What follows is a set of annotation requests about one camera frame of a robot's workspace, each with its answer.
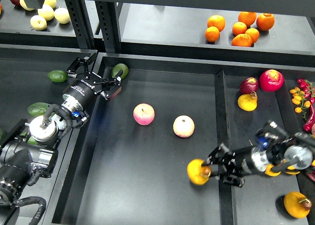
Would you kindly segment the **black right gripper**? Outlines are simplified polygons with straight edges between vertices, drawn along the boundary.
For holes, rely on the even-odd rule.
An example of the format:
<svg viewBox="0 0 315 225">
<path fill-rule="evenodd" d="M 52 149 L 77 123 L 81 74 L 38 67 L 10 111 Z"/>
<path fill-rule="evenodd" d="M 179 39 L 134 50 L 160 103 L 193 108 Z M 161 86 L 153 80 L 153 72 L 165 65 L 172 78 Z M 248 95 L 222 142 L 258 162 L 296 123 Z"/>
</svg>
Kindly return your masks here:
<svg viewBox="0 0 315 225">
<path fill-rule="evenodd" d="M 209 155 L 201 166 L 212 167 L 210 177 L 236 187 L 243 187 L 245 184 L 245 176 L 258 174 L 252 160 L 252 147 L 230 150 L 224 143 L 217 146 Z"/>
</svg>

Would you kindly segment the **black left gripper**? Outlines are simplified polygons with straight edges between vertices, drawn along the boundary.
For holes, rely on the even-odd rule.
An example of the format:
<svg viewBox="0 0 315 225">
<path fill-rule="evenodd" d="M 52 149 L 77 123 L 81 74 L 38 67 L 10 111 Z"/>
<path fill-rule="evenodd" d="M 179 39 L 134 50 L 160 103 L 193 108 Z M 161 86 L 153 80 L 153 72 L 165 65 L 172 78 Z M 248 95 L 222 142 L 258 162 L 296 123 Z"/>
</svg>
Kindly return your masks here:
<svg viewBox="0 0 315 225">
<path fill-rule="evenodd" d="M 75 80 L 64 90 L 62 106 L 66 108 L 87 108 L 94 99 L 102 96 L 106 101 L 113 99 L 121 91 L 120 69 L 116 75 L 110 78 L 101 78 L 95 73 L 90 73 L 89 65 L 97 58 L 97 55 L 80 58 L 77 57 L 66 70 L 68 76 L 75 77 Z M 79 67 L 84 67 L 84 74 L 77 74 Z"/>
</svg>

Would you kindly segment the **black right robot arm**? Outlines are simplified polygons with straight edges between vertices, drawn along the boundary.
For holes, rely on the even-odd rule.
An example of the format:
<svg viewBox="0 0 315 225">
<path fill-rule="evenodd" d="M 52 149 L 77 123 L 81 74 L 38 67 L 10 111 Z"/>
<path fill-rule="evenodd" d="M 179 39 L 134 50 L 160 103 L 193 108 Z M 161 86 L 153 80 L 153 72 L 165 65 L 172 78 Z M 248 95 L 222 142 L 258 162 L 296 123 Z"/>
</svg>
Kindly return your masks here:
<svg viewBox="0 0 315 225">
<path fill-rule="evenodd" d="M 255 134 L 253 146 L 232 151 L 220 144 L 201 167 L 217 165 L 214 173 L 224 183 L 242 187 L 247 175 L 294 174 L 315 170 L 315 139 L 310 134 L 288 134 L 274 121 L 267 121 Z"/>
</svg>

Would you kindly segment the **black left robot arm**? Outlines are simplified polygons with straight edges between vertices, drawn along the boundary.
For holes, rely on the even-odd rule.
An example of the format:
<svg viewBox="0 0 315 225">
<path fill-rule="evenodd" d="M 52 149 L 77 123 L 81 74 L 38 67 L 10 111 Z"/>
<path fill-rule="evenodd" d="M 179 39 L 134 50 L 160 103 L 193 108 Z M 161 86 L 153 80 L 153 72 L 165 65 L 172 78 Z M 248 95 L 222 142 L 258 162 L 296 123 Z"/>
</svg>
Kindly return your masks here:
<svg viewBox="0 0 315 225">
<path fill-rule="evenodd" d="M 98 96 L 112 99 L 121 90 L 121 80 L 128 68 L 118 67 L 111 77 L 103 78 L 89 70 L 97 54 L 76 58 L 67 68 L 74 81 L 63 92 L 63 103 L 49 104 L 47 110 L 31 122 L 21 119 L 0 142 L 0 223 L 16 223 L 19 209 L 38 205 L 30 224 L 39 224 L 46 200 L 39 196 L 21 198 L 26 186 L 39 178 L 49 178 L 58 159 L 58 146 L 72 130 L 84 126 L 89 119 L 86 108 Z"/>
</svg>

